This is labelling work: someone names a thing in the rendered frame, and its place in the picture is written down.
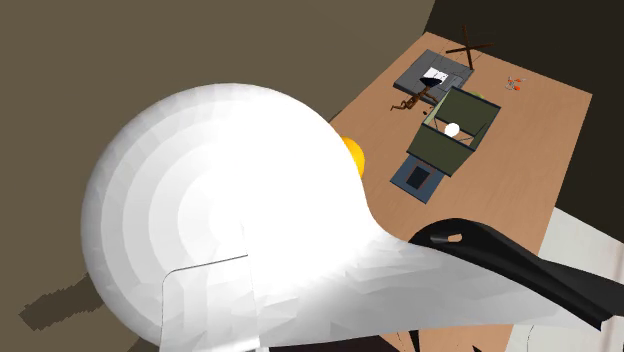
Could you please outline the dark brown crossed sticks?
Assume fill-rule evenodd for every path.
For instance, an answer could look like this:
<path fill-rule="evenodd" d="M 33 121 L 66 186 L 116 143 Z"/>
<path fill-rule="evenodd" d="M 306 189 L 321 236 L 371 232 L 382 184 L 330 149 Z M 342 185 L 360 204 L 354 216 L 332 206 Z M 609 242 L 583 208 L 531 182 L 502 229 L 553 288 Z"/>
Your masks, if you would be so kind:
<path fill-rule="evenodd" d="M 471 52 L 475 51 L 475 50 L 479 50 L 479 49 L 492 47 L 492 46 L 494 46 L 494 43 L 484 43 L 484 44 L 473 45 L 470 42 L 468 31 L 467 31 L 467 26 L 465 24 L 462 25 L 462 34 L 463 34 L 463 39 L 464 39 L 464 45 L 462 47 L 460 47 L 460 48 L 447 50 L 446 54 L 453 54 L 453 53 L 458 53 L 458 52 L 465 53 L 466 57 L 467 57 L 467 61 L 468 61 L 468 68 L 471 71 L 473 71 L 474 70 L 474 62 L 473 62 L 473 58 L 472 58 Z"/>

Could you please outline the dark green open box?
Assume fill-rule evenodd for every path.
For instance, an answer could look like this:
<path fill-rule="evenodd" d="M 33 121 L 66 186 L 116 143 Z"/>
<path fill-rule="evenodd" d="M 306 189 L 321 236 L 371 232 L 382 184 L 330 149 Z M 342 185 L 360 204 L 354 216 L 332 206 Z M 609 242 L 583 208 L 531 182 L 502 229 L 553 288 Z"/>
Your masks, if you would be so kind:
<path fill-rule="evenodd" d="M 476 151 L 501 107 L 452 87 L 421 123 L 407 152 L 451 177 Z M 461 131 L 444 134 L 447 124 Z"/>

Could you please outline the brown wooden table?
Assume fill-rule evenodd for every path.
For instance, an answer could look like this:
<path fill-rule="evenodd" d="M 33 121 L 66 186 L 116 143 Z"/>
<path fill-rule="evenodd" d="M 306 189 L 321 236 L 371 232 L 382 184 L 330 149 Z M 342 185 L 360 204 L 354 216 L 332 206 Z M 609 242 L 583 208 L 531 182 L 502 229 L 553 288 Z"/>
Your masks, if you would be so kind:
<path fill-rule="evenodd" d="M 423 121 L 427 106 L 390 110 L 404 99 L 394 81 L 427 49 L 446 54 L 458 43 L 423 34 L 331 122 L 363 149 L 363 184 L 377 222 L 409 240 L 422 227 L 461 217 L 486 223 L 533 253 L 540 250 L 583 120 L 590 94 L 482 52 L 464 88 L 501 107 L 482 143 L 431 200 L 423 204 L 390 182 Z M 525 78 L 519 91 L 505 88 L 508 77 Z"/>

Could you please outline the orange ball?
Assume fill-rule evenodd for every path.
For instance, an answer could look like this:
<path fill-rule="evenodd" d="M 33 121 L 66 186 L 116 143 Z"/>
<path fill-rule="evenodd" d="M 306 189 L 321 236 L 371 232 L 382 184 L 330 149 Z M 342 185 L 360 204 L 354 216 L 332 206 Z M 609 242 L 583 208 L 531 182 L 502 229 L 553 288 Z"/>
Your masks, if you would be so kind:
<path fill-rule="evenodd" d="M 359 177 L 362 178 L 365 169 L 365 156 L 362 148 L 349 137 L 342 136 L 341 139 L 352 156 L 352 159 L 357 167 Z"/>

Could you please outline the blue flat square box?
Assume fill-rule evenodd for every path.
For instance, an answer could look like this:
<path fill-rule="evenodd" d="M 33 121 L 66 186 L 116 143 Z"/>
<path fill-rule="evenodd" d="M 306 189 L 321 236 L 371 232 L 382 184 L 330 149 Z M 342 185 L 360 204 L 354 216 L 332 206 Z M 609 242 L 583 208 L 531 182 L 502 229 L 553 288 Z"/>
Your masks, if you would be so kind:
<path fill-rule="evenodd" d="M 390 182 L 426 204 L 443 178 L 441 171 L 409 154 Z"/>

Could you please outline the brown wooden figure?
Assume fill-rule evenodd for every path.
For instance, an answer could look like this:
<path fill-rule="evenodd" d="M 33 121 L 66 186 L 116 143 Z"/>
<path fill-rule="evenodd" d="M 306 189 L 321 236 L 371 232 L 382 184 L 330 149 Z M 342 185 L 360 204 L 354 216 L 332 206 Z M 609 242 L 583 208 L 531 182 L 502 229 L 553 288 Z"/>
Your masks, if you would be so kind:
<path fill-rule="evenodd" d="M 423 97 L 427 97 L 433 100 L 435 104 L 437 104 L 438 100 L 434 96 L 429 94 L 429 90 L 430 90 L 429 87 L 425 87 L 419 93 L 412 95 L 408 100 L 403 100 L 399 105 L 392 105 L 390 110 L 393 110 L 393 109 L 411 110 L 416 105 L 416 103 L 420 101 Z"/>

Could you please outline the grey flat tray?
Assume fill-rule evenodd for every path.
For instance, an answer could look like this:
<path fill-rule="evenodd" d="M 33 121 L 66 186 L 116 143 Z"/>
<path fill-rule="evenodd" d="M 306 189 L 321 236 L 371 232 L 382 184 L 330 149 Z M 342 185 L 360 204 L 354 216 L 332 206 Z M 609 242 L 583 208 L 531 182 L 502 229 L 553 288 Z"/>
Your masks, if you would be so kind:
<path fill-rule="evenodd" d="M 452 87 L 462 88 L 473 73 L 468 66 L 427 49 L 396 79 L 393 87 L 409 95 L 419 93 L 425 88 L 420 78 L 430 67 L 448 74 L 444 82 L 429 90 L 437 100 L 441 100 Z"/>

